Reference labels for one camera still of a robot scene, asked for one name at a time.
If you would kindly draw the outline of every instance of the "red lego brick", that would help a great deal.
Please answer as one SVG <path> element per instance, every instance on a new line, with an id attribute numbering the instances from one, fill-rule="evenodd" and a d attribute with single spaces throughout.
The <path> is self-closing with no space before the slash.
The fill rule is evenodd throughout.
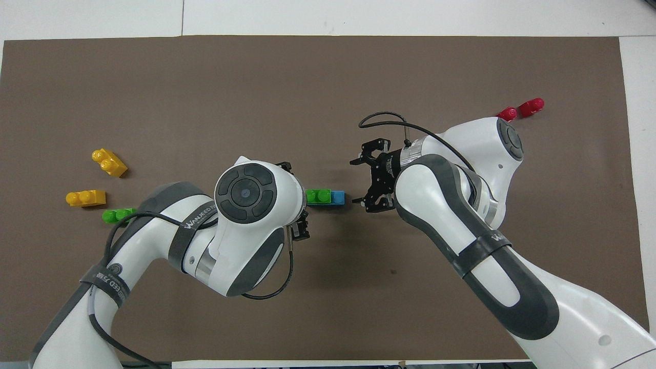
<path id="1" fill-rule="evenodd" d="M 501 113 L 497 114 L 497 117 L 505 121 L 512 121 L 513 119 L 517 118 L 517 109 L 509 106 L 508 108 L 505 108 Z"/>
<path id="2" fill-rule="evenodd" d="M 522 105 L 520 105 L 520 112 L 522 113 L 522 117 L 526 118 L 539 112 L 543 108 L 544 108 L 544 100 L 541 98 L 534 98 L 533 100 L 529 100 L 523 103 Z"/>

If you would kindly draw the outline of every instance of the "yellow lego brick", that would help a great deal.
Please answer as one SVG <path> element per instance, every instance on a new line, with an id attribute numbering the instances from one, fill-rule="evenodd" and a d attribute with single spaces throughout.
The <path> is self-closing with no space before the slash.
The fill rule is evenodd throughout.
<path id="1" fill-rule="evenodd" d="M 69 192 L 66 195 L 66 202 L 71 206 L 94 206 L 106 204 L 105 192 L 102 190 Z"/>
<path id="2" fill-rule="evenodd" d="M 100 164 L 100 168 L 114 177 L 120 177 L 127 167 L 113 152 L 101 148 L 91 154 L 91 159 Z"/>

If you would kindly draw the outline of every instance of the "circular button panel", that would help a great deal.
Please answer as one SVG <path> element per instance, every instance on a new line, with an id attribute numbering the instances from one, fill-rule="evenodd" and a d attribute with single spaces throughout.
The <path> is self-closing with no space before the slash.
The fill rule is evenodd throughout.
<path id="1" fill-rule="evenodd" d="M 519 134 L 517 134 L 517 131 L 503 119 L 497 120 L 497 130 L 499 131 L 499 138 L 501 138 L 501 143 L 503 143 L 506 151 L 513 159 L 520 162 L 524 158 L 524 150 L 522 148 L 522 140 Z"/>
<path id="2" fill-rule="evenodd" d="M 248 163 L 225 172 L 218 180 L 218 210 L 235 223 L 248 224 L 264 218 L 276 202 L 274 174 L 263 165 Z"/>

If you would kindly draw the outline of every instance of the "lego brick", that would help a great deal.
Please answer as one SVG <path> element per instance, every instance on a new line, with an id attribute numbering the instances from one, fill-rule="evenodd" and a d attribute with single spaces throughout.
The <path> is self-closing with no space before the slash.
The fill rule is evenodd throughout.
<path id="1" fill-rule="evenodd" d="M 331 191 L 327 188 L 305 190 L 305 195 L 308 198 L 308 204 L 330 204 L 331 201 Z"/>
<path id="2" fill-rule="evenodd" d="M 105 204 L 105 192 L 102 190 L 69 192 L 66 195 L 66 203 L 81 207 L 102 205 Z"/>
<path id="3" fill-rule="evenodd" d="M 136 213 L 136 209 L 133 207 L 105 210 L 102 212 L 102 220 L 107 224 L 118 223 L 121 219 L 133 213 Z"/>
<path id="4" fill-rule="evenodd" d="M 308 206 L 340 206 L 345 203 L 345 193 L 344 191 L 330 191 L 330 201 L 328 202 L 310 202 L 308 197 Z"/>
<path id="5" fill-rule="evenodd" d="M 534 98 L 533 100 L 529 100 L 523 103 L 522 105 L 520 105 L 520 112 L 522 113 L 522 117 L 526 118 L 539 112 L 543 108 L 544 108 L 544 100 L 541 98 Z"/>
<path id="6" fill-rule="evenodd" d="M 100 164 L 100 168 L 107 174 L 120 177 L 127 170 L 123 162 L 111 151 L 101 148 L 91 154 L 91 159 Z"/>
<path id="7" fill-rule="evenodd" d="M 511 122 L 513 119 L 517 118 L 517 109 L 509 106 L 505 108 L 502 112 L 497 114 L 497 117 L 504 119 L 507 122 Z"/>

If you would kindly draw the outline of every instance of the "green lego brick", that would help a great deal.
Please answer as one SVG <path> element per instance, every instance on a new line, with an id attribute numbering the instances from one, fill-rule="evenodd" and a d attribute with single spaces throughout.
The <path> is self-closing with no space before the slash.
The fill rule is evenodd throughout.
<path id="1" fill-rule="evenodd" d="M 327 188 L 305 190 L 305 195 L 308 198 L 308 204 L 330 204 L 331 201 L 330 190 Z"/>
<path id="2" fill-rule="evenodd" d="M 121 219 L 132 213 L 136 213 L 136 209 L 133 207 L 128 207 L 126 209 L 105 210 L 102 212 L 102 220 L 107 224 L 118 223 Z"/>

